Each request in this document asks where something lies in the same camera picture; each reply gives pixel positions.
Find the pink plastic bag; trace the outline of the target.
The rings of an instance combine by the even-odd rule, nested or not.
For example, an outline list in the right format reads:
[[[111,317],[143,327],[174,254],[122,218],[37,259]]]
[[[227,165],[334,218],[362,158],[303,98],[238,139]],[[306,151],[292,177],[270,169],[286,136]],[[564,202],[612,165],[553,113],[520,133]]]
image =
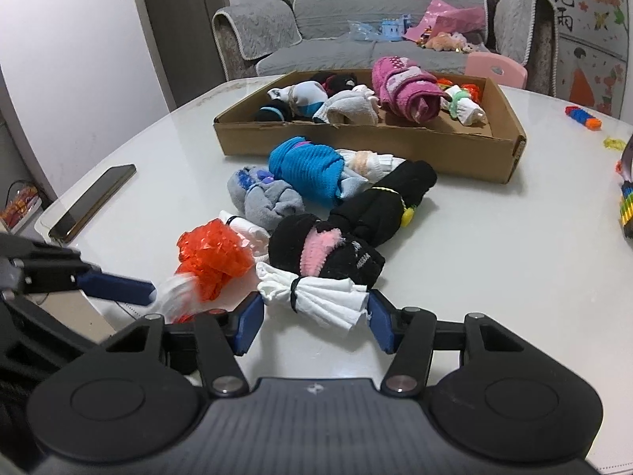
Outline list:
[[[455,8],[443,0],[431,0],[421,21],[404,33],[404,39],[417,42],[423,36],[428,39],[441,32],[466,34],[483,31],[487,25],[487,14],[482,6]]]

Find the white sock roll black band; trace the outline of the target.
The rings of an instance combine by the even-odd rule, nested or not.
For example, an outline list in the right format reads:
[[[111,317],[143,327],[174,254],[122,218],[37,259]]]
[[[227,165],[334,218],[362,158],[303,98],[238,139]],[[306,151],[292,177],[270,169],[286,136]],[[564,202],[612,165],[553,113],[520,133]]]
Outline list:
[[[255,265],[255,272],[258,292],[271,312],[292,311],[343,334],[366,319],[367,286],[350,278],[300,276],[264,262]]]

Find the black pink sock roll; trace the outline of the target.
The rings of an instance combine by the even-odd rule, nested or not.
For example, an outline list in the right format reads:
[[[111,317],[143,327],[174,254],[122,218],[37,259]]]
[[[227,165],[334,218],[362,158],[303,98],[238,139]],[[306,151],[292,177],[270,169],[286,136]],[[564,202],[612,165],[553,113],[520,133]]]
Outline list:
[[[311,213],[281,220],[268,244],[274,268],[301,277],[350,279],[370,289],[381,275],[385,258],[358,239]]]

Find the white pink sock roll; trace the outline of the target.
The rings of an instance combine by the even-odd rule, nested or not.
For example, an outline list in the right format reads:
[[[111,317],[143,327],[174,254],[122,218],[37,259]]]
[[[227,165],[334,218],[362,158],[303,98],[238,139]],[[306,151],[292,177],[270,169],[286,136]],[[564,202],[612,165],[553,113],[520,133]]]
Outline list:
[[[218,218],[227,225],[240,238],[240,245],[250,250],[256,263],[269,260],[268,245],[269,233],[265,228],[256,225],[247,219],[232,215],[225,210],[219,212]]]

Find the white sock roll green band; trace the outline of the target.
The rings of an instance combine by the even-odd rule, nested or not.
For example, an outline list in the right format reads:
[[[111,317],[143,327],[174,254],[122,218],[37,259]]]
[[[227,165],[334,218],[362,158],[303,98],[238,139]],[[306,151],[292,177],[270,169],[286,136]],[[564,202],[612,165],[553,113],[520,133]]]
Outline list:
[[[458,85],[444,90],[445,98],[441,99],[441,106],[453,120],[457,120],[465,127],[487,124],[487,116],[471,96],[471,93]]]

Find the long black sock roll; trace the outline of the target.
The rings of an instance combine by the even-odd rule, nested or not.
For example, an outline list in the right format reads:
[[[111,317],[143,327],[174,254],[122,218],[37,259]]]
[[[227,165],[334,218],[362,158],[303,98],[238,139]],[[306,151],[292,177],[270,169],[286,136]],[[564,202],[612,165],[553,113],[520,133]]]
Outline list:
[[[427,162],[404,161],[369,189],[334,208],[327,221],[378,247],[411,223],[437,180],[436,171]]]

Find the grey white sock roll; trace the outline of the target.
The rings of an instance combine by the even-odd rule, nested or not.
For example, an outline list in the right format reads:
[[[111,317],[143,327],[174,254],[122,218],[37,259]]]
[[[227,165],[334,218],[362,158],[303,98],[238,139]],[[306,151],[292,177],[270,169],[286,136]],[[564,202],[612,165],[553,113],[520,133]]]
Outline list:
[[[317,124],[376,125],[378,112],[379,99],[374,91],[366,85],[357,85],[327,99],[312,120]]]

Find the blue toy castle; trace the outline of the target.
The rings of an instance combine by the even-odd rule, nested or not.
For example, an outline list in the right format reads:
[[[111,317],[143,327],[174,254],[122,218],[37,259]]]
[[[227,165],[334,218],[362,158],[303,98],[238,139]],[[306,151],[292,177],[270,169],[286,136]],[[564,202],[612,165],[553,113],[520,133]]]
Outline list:
[[[402,14],[397,18],[385,18],[380,25],[380,38],[384,42],[399,42],[411,27],[412,16]]]

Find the shallow cardboard box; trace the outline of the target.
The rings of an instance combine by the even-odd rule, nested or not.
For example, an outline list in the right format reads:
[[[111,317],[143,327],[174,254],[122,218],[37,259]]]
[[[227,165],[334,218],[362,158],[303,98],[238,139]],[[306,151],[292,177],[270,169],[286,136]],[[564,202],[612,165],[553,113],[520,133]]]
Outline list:
[[[307,120],[291,122],[253,119],[269,101],[267,91],[307,80],[312,73],[280,75],[263,88],[238,101],[214,118],[214,129],[227,156],[267,156],[294,136],[335,149],[372,150],[412,161],[424,160],[439,174],[507,183],[525,150],[527,135],[498,84],[490,78],[439,73],[458,85],[479,87],[481,106],[487,120],[477,127],[465,127],[441,112],[425,124],[415,124],[385,110],[376,125],[317,124]]]

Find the blue orange toy block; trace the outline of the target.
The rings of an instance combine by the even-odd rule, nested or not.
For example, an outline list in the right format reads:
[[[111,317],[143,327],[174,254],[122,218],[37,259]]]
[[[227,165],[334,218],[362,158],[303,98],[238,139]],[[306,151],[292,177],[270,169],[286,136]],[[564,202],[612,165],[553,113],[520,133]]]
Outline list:
[[[564,112],[565,115],[591,131],[600,131],[602,128],[602,121],[600,119],[592,116],[579,106],[569,105],[564,109]]]

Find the multicolour building block stack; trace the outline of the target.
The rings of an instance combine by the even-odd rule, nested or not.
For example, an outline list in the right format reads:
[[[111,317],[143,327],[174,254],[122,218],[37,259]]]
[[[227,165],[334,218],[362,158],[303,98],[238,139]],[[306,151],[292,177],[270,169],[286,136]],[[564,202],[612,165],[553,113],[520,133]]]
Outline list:
[[[633,238],[633,184],[625,181],[621,186],[620,225],[624,236]]]

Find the black sock roll red band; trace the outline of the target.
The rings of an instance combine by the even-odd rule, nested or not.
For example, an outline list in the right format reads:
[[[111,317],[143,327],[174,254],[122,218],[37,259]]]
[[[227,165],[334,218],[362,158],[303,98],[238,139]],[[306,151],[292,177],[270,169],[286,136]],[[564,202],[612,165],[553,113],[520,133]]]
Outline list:
[[[318,72],[311,76],[311,80],[319,83],[329,97],[351,90],[358,84],[353,73]]]

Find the bright blue sock roll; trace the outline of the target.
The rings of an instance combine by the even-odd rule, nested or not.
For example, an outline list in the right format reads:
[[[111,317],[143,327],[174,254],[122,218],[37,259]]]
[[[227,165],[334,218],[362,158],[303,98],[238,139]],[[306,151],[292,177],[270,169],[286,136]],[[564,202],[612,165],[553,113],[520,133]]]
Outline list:
[[[289,183],[303,198],[334,207],[341,198],[340,178],[345,160],[332,147],[294,136],[268,157],[268,170]]]

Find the orange plastic bag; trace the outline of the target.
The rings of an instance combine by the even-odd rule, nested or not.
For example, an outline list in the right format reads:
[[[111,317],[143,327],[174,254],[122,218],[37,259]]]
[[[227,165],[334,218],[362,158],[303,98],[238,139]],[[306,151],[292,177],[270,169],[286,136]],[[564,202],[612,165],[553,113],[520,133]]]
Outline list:
[[[190,322],[199,313],[221,313],[236,306],[231,296],[222,296],[226,286],[247,275],[254,266],[248,247],[229,225],[216,218],[181,234],[177,241],[177,276],[192,283],[178,304],[173,323]]]
[[[444,77],[440,77],[438,79],[438,85],[441,89],[443,89],[445,92],[449,92],[449,89],[451,89],[453,86],[455,86],[455,83],[450,80],[449,78],[444,78]],[[467,91],[467,93],[470,95],[470,99],[475,102],[475,103],[481,103],[482,101],[482,89],[475,84],[462,84],[462,85],[458,85],[460,90],[464,90]]]

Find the black sock roll blue band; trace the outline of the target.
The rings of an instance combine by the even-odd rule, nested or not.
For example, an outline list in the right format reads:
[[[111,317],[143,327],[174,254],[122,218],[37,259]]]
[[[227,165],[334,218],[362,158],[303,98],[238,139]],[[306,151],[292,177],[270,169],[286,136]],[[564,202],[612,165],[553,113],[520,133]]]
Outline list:
[[[288,103],[280,99],[274,99],[261,106],[252,119],[257,122],[289,122],[295,119],[295,114]]]

